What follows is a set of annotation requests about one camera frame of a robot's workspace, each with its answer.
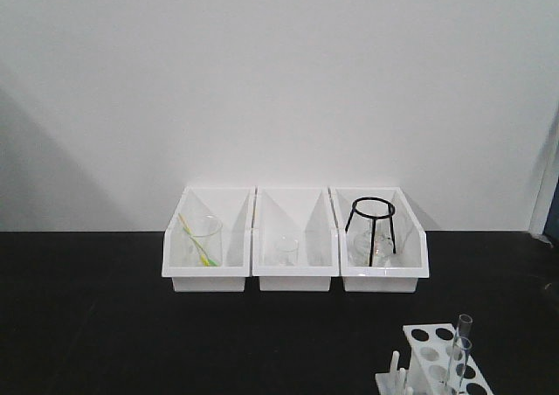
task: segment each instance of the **glass beaker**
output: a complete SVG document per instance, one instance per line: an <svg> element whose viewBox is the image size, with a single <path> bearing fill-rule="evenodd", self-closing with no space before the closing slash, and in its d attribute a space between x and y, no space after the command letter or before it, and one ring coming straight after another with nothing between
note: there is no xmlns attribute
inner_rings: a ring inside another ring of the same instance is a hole
<svg viewBox="0 0 559 395"><path fill-rule="evenodd" d="M183 220L186 267L221 266L221 221L211 215L193 216Z"/></svg>
<svg viewBox="0 0 559 395"><path fill-rule="evenodd" d="M299 255L299 241L291 236L281 236L273 247L276 264L280 266L296 266Z"/></svg>
<svg viewBox="0 0 559 395"><path fill-rule="evenodd" d="M373 233L373 221L369 220L368 229L359 233L353 240L354 252L352 260L355 266L368 266L370 256L370 241ZM375 240L373 243L373 267L383 267L392 254L394 244L383 222L376 222Z"/></svg>

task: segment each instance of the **white wall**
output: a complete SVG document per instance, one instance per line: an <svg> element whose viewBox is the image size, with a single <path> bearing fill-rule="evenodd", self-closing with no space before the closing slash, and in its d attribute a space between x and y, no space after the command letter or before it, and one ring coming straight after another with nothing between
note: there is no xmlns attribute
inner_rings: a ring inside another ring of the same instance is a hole
<svg viewBox="0 0 559 395"><path fill-rule="evenodd" d="M0 0L4 230L162 230L193 184L400 185L526 230L559 0Z"/></svg>

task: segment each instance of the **glass test tube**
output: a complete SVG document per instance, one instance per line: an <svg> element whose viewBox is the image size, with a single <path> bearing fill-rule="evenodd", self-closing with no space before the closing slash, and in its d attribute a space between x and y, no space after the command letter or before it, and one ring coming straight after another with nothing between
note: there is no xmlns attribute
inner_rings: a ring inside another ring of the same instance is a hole
<svg viewBox="0 0 559 395"><path fill-rule="evenodd" d="M457 395L460 393L471 350L472 343L465 336L459 336L452 345L444 385L445 394Z"/></svg>

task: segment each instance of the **test tube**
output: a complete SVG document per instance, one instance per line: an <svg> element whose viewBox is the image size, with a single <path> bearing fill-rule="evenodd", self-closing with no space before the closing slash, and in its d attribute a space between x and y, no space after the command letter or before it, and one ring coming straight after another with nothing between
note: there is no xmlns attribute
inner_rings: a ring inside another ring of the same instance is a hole
<svg viewBox="0 0 559 395"><path fill-rule="evenodd" d="M457 395L460 393L471 350L472 342L465 336L459 336L454 341L445 376L445 394Z"/></svg>
<svg viewBox="0 0 559 395"><path fill-rule="evenodd" d="M460 314L458 323L456 324L456 333L454 334L453 342L459 337L468 338L470 336L470 329L472 329L473 319L468 314Z"/></svg>

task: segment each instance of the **rack hole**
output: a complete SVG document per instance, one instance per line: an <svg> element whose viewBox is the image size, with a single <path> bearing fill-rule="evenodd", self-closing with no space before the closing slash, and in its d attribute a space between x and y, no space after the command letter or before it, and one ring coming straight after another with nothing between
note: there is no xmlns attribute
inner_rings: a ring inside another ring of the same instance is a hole
<svg viewBox="0 0 559 395"><path fill-rule="evenodd" d="M429 334L427 334L422 329L414 329L411 332L411 336L413 336L418 341L427 341L429 339Z"/></svg>
<svg viewBox="0 0 559 395"><path fill-rule="evenodd" d="M466 371L464 370L464 364L460 363L456 366L456 373L458 373L459 376L462 375L462 373L464 373L464 378L466 379L473 379L475 378L475 370L473 369L473 367L471 366L466 366Z"/></svg>
<svg viewBox="0 0 559 395"><path fill-rule="evenodd" d="M435 333L441 340L445 340L445 341L451 341L452 338L454 337L454 334L446 328L437 328Z"/></svg>
<svg viewBox="0 0 559 395"><path fill-rule="evenodd" d="M419 351L421 357L425 360L429 360L430 362L434 362L438 360L438 352L431 347L422 347Z"/></svg>
<svg viewBox="0 0 559 395"><path fill-rule="evenodd" d="M466 392L470 395L487 395L486 388L478 384L466 385Z"/></svg>
<svg viewBox="0 0 559 395"><path fill-rule="evenodd" d="M448 357L450 357L452 354L452 345L447 345L445 350ZM454 349L454 360L462 360L462 357L462 352L458 348Z"/></svg>
<svg viewBox="0 0 559 395"><path fill-rule="evenodd" d="M432 366L429 366L429 376L431 376L437 382L444 382L446 376L446 370L443 366L434 364Z"/></svg>

